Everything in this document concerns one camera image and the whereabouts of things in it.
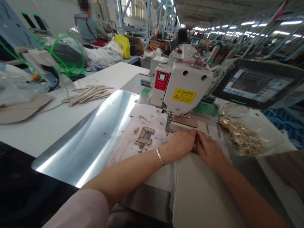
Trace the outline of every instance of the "monitor screen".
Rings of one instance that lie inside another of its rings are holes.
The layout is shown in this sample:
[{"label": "monitor screen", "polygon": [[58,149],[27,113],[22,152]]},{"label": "monitor screen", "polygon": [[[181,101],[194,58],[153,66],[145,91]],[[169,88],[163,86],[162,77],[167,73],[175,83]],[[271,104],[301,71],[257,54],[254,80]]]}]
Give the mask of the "monitor screen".
[{"label": "monitor screen", "polygon": [[274,74],[243,67],[238,69],[223,92],[265,103],[292,82],[287,77],[278,78]]}]

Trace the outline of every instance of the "person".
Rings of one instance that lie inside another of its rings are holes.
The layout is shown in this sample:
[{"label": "person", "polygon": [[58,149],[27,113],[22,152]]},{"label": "person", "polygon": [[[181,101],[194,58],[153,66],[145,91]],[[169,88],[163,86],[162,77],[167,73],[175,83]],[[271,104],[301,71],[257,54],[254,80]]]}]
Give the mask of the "person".
[{"label": "person", "polygon": [[175,48],[182,45],[183,43],[190,43],[187,37],[187,30],[185,28],[178,28],[176,39],[173,39],[170,44],[166,46],[166,51],[171,53]]},{"label": "person", "polygon": [[99,24],[92,19],[91,7],[88,0],[78,0],[82,14],[75,14],[75,24],[81,34],[82,44],[86,48],[93,48],[92,43],[97,42],[98,34],[107,38],[107,34]]},{"label": "person", "polygon": [[192,129],[174,133],[167,144],[157,149],[160,156],[153,149],[104,170],[78,190],[43,228],[105,227],[109,212],[115,204],[162,168],[162,163],[167,165],[189,154],[194,143],[201,159],[231,191],[249,227],[290,227],[228,161],[217,143],[203,132]]}]

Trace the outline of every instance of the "silver bracelet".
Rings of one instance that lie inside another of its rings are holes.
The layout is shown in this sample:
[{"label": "silver bracelet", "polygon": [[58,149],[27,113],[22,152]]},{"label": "silver bracelet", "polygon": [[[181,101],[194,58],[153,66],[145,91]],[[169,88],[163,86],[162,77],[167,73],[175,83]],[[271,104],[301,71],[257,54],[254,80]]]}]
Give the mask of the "silver bracelet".
[{"label": "silver bracelet", "polygon": [[162,157],[161,157],[161,154],[159,153],[158,148],[156,148],[156,152],[157,152],[157,155],[159,157],[159,160],[161,161],[161,164],[162,164],[161,166],[164,167],[164,163],[162,162]]}]

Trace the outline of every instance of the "caution label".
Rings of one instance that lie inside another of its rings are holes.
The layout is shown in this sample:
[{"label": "caution label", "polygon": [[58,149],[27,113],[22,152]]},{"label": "caution label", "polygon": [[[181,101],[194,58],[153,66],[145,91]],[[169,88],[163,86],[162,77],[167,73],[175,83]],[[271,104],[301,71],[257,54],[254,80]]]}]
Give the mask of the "caution label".
[{"label": "caution label", "polygon": [[196,92],[176,88],[172,100],[191,104],[196,96]]}]

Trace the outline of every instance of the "spool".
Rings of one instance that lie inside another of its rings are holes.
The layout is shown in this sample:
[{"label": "spool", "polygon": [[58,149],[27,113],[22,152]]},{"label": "spool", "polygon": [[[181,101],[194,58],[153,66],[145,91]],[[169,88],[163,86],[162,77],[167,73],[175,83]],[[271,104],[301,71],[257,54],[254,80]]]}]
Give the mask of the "spool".
[{"label": "spool", "polygon": [[213,48],[213,50],[212,50],[212,52],[211,52],[209,58],[206,60],[207,63],[213,63],[213,59],[214,59],[214,57],[216,56],[216,54],[218,53],[219,49],[220,49],[220,45],[216,45],[216,46]]},{"label": "spool", "polygon": [[237,51],[238,49],[235,47],[235,48],[233,48],[229,53],[228,53],[228,55],[226,56],[226,58],[224,59],[224,60],[226,60],[226,59],[232,59],[233,57],[234,57],[234,55],[235,54],[237,54]]}]

